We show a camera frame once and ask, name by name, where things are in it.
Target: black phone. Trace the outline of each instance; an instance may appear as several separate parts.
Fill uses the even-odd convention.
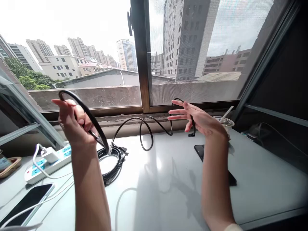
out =
[[[20,213],[21,211],[40,203],[48,197],[50,192],[54,189],[54,184],[43,184],[32,188],[24,198],[9,212],[8,215],[0,222],[0,227],[11,217]],[[25,226],[35,212],[38,210],[39,206],[21,214],[20,216],[16,217],[7,226]]]
[[[200,145],[195,145],[195,150],[198,154],[198,156],[200,157],[200,159],[203,162],[203,155],[204,155],[204,144],[200,144]],[[231,172],[229,172],[229,185],[230,186],[236,186],[236,179],[234,178],[234,176],[231,174]]]

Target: green foliage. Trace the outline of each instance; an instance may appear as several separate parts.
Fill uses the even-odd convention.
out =
[[[54,83],[63,81],[53,80],[48,75],[44,75],[41,72],[28,70],[26,66],[16,58],[5,58],[5,62],[27,90],[51,89],[54,88]]]

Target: sky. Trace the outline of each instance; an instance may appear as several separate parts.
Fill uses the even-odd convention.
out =
[[[163,49],[165,0],[149,0],[151,53]],[[207,56],[224,54],[228,48],[249,49],[261,29],[273,0],[221,0]],[[1,0],[0,34],[8,43],[26,46],[26,39],[41,39],[50,45],[71,47],[67,38],[80,37],[119,62],[116,41],[129,39],[129,0]]]

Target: window latch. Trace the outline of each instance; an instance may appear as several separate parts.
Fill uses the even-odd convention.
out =
[[[128,30],[129,35],[132,36],[132,30],[134,30],[133,24],[132,24],[132,8],[129,8],[129,12],[127,12],[127,23],[128,23]]]

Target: white power strip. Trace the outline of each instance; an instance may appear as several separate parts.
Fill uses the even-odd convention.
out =
[[[65,146],[61,150],[56,152],[59,160],[50,164],[44,158],[40,161],[36,162],[36,164],[43,169],[47,174],[51,174],[54,171],[62,168],[67,163],[71,162],[72,160],[72,149],[70,145]],[[28,168],[25,172],[25,181],[28,184],[35,184],[36,182],[45,178],[45,175],[35,166],[32,165]]]

